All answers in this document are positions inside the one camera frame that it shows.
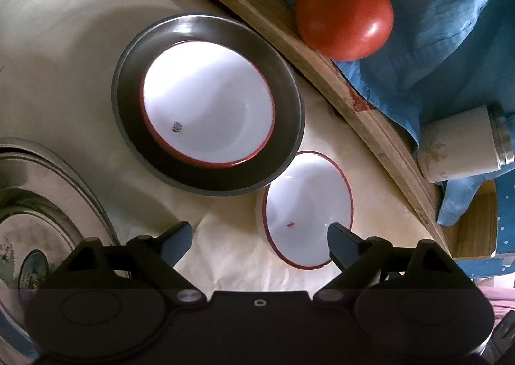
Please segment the deep steel bowl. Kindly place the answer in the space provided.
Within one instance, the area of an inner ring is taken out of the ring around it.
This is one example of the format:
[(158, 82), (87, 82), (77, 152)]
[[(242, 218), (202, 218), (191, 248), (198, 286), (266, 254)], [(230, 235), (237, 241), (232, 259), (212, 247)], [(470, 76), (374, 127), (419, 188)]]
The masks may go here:
[(116, 65), (112, 101), (141, 162), (162, 181), (201, 195), (268, 185), (304, 134), (290, 65), (252, 29), (218, 15), (168, 17), (139, 33)]

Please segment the wooden shelf board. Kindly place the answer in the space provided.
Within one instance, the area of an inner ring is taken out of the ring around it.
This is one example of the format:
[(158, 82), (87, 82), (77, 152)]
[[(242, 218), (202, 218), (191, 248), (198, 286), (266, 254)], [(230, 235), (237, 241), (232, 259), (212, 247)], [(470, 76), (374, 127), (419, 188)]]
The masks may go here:
[(312, 50), (298, 36), (286, 0), (218, 0), (268, 40), (358, 133), (400, 187), (431, 236), (457, 260), (489, 259), (497, 249), (497, 195), (484, 183), (455, 226), (441, 226), (436, 215), (441, 189), (423, 178), (407, 134), (371, 107), (335, 64)]

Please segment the white thermos cup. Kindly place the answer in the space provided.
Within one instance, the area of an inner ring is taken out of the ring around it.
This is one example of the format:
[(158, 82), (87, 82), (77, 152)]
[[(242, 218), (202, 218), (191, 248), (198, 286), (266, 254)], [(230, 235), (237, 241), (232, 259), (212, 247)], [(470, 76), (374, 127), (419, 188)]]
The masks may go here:
[(500, 105), (484, 105), (427, 124), (417, 160), (430, 183), (497, 172), (514, 161), (508, 117)]

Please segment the blue cloth garment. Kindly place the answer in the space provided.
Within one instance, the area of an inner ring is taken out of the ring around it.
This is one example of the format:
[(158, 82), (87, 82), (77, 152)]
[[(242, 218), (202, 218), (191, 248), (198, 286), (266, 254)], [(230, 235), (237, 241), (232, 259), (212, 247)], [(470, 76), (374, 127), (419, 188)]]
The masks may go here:
[[(296, 0), (287, 0), (294, 7)], [(514, 122), (514, 0), (390, 0), (386, 44), (335, 61), (362, 98), (417, 144), (424, 126), (484, 105)]]

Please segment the red tomato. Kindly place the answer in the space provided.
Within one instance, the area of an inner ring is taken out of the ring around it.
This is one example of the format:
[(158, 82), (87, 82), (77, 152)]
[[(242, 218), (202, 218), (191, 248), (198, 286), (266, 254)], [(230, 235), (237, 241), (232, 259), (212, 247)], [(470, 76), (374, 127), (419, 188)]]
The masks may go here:
[(390, 0), (296, 0), (295, 21), (303, 41), (324, 57), (364, 59), (386, 44), (394, 27)]

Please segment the white red-rimmed bowl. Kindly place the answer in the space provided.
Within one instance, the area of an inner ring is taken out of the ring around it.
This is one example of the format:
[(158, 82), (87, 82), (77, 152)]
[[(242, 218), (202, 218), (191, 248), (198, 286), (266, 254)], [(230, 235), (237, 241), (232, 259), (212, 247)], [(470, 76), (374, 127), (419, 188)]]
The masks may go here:
[(257, 230), (287, 265), (316, 270), (330, 263), (327, 229), (353, 228), (353, 194), (347, 177), (328, 156), (300, 151), (280, 176), (259, 192)]
[(200, 40), (180, 41), (154, 57), (141, 80), (139, 107), (165, 151), (207, 168), (253, 159), (276, 124), (271, 86), (256, 65)]

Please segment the blue dotted curtain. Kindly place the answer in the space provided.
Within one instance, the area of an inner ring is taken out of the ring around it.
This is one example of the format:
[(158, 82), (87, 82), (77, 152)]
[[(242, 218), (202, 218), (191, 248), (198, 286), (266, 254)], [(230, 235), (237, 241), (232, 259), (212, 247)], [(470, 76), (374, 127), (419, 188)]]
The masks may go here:
[(453, 257), (472, 280), (514, 272), (514, 173), (484, 182), (460, 218)]

